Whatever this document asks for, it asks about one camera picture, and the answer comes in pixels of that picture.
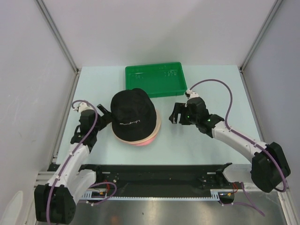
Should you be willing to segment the beige smile bucket hat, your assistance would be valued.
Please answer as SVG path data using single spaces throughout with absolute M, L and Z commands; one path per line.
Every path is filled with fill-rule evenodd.
M 114 134 L 114 136 L 115 136 L 115 138 L 117 140 L 119 140 L 119 141 L 121 141 L 123 143 L 129 144 L 129 145 L 131 145 L 131 143 L 138 143 L 140 141 L 147 140 L 148 138 L 152 138 L 154 136 L 157 136 L 157 134 L 159 133 L 160 128 L 161 128 L 161 117 L 160 117 L 160 113 L 159 113 L 159 111 L 157 109 L 156 109 L 156 116 L 157 116 L 157 121 L 156 121 L 155 129 L 153 130 L 153 132 L 151 133 L 151 135 L 149 135 L 147 138 L 144 138 L 144 139 L 139 140 L 139 141 L 129 142 L 129 141 L 125 141 L 125 140 L 120 139 L 115 133 L 113 133 L 113 134 Z

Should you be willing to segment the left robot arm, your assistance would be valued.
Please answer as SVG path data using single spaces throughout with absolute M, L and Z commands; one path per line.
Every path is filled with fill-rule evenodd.
M 111 113 L 102 105 L 93 106 L 86 100 L 75 101 L 73 109 L 80 114 L 80 124 L 70 141 L 68 154 L 55 174 L 34 190 L 35 214 L 39 222 L 68 225 L 76 206 L 90 186 L 103 184 L 101 173 L 81 169 L 97 142 L 97 134 L 111 121 Z

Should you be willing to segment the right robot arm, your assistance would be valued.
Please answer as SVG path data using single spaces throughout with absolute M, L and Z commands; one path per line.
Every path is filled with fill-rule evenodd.
M 227 188 L 233 182 L 252 182 L 263 192 L 269 193 L 280 183 L 287 185 L 286 178 L 291 170 L 282 147 L 276 142 L 266 144 L 255 141 L 228 128 L 222 117 L 209 113 L 202 98 L 175 103 L 169 121 L 173 124 L 195 125 L 201 133 L 227 144 L 251 163 L 249 173 L 233 164 L 227 166 L 216 176 L 221 188 Z

